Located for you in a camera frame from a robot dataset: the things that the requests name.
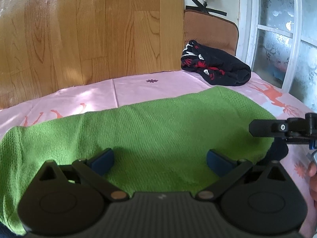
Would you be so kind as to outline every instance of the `wooden wall panel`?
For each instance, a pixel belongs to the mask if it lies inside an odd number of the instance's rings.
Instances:
[[[0,108],[180,70],[182,49],[183,0],[0,0]]]

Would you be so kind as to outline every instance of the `blue pad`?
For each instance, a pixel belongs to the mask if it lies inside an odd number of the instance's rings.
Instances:
[[[212,150],[208,151],[206,159],[208,167],[219,177],[225,176],[237,166],[235,161]]]
[[[88,160],[87,165],[100,176],[105,175],[115,163],[115,154],[112,149],[106,149],[96,157]]]
[[[310,150],[312,150],[312,149],[317,149],[316,140],[310,140],[310,141],[309,141],[309,149],[310,149]]]

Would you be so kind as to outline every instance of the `metal rivet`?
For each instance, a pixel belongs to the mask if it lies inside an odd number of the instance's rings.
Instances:
[[[212,199],[214,196],[214,193],[211,191],[201,191],[200,193],[198,193],[198,197],[203,200]]]
[[[114,200],[121,200],[126,198],[127,194],[124,191],[114,191],[110,194],[110,196],[114,199]]]

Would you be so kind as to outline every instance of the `green towel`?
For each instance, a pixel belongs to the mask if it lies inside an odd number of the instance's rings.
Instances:
[[[106,178],[130,195],[141,190],[195,194],[218,179],[206,164],[209,149],[234,160],[264,157],[273,140],[248,132],[249,123],[259,118],[274,119],[247,97],[214,87],[14,127],[0,143],[0,221],[17,234],[25,233],[17,206],[44,161],[71,164],[108,147],[115,152],[115,165]]]

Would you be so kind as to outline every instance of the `brown cushion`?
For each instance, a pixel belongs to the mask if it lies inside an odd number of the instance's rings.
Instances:
[[[189,40],[236,55],[239,31],[231,21],[195,10],[184,11],[185,45]]]

